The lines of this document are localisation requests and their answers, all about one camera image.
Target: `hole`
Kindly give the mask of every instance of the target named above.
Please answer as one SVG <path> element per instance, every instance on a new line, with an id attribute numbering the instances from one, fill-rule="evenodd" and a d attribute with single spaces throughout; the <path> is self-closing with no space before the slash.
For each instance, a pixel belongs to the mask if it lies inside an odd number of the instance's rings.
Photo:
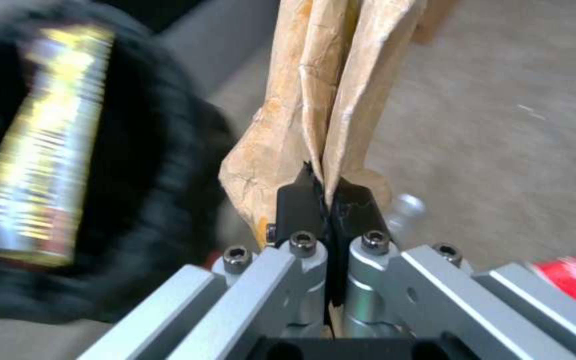
<path id="1" fill-rule="evenodd" d="M 241 259 L 246 256 L 246 250 L 243 248 L 233 248 L 230 250 L 229 254 L 233 259 Z"/>
<path id="2" fill-rule="evenodd" d="M 381 241 L 384 239 L 384 234 L 382 234 L 380 231 L 371 231 L 368 233 L 368 239 Z"/>
<path id="3" fill-rule="evenodd" d="M 409 287 L 407 290 L 408 300 L 410 303 L 416 304 L 419 301 L 419 297 L 417 296 L 417 292 L 412 287 Z"/>
<path id="4" fill-rule="evenodd" d="M 421 341 L 414 344 L 412 348 L 412 358 L 414 360 L 448 360 L 448 354 L 434 342 Z"/>
<path id="5" fill-rule="evenodd" d="M 267 360 L 302 360 L 304 353 L 302 353 L 302 349 L 296 345 L 282 341 L 274 344 L 270 350 L 268 350 L 265 358 Z"/>
<path id="6" fill-rule="evenodd" d="M 298 234 L 297 241 L 300 243 L 307 243 L 311 241 L 311 236 L 308 234 Z"/>
<path id="7" fill-rule="evenodd" d="M 443 254 L 450 255 L 450 256 L 457 255 L 457 250 L 455 250 L 454 247 L 448 246 L 446 244 L 442 244 L 442 246 L 439 246 L 439 251 L 441 251 L 441 253 L 443 253 Z"/>

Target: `metal cylinder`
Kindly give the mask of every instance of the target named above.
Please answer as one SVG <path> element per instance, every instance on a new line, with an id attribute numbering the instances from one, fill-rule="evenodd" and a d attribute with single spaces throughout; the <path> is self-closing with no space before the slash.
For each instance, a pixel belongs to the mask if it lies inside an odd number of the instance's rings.
<path id="1" fill-rule="evenodd" d="M 384 216 L 386 226 L 396 245 L 401 246 L 406 235 L 413 228 L 414 223 L 426 214 L 426 205 L 420 198 L 411 194 L 402 194 L 391 207 L 390 212 Z"/>
<path id="2" fill-rule="evenodd" d="M 297 258 L 305 259 L 315 255 L 317 238 L 309 231 L 295 231 L 290 235 L 290 252 Z"/>
<path id="3" fill-rule="evenodd" d="M 236 245 L 223 253 L 223 267 L 229 274 L 242 274 L 252 263 L 252 255 L 245 246 Z"/>
<path id="4" fill-rule="evenodd" d="M 371 255 L 388 254 L 391 237 L 379 230 L 366 232 L 361 237 L 361 248 Z"/>
<path id="5" fill-rule="evenodd" d="M 450 264 L 454 266 L 461 267 L 462 260 L 464 260 L 464 256 L 462 256 L 462 252 L 454 246 L 454 244 L 450 243 L 436 243 L 432 246 L 432 249 L 437 251 L 442 258 L 448 260 Z"/>

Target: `silver metal plate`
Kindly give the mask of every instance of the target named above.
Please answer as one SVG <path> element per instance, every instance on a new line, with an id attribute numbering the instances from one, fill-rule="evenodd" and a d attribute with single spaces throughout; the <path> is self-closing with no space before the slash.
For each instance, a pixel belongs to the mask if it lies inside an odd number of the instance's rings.
<path id="1" fill-rule="evenodd" d="M 574 359 L 429 246 L 390 261 L 379 290 L 418 337 L 458 337 L 487 360 Z"/>
<path id="2" fill-rule="evenodd" d="M 222 276 L 186 265 L 126 315 L 80 360 L 162 359 L 226 292 Z"/>
<path id="3" fill-rule="evenodd" d="M 576 301 L 518 264 L 474 279 L 576 354 Z"/>

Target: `crumpled paper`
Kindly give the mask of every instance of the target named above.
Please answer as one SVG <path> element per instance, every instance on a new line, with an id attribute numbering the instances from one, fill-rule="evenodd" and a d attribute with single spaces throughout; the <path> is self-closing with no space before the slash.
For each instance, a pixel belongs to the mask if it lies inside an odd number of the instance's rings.
<path id="1" fill-rule="evenodd" d="M 382 206 L 386 180 L 364 168 L 398 64 L 426 0 L 283 0 L 265 102 L 219 179 L 260 246 L 277 190 L 311 162 L 331 205 L 341 176 Z"/>

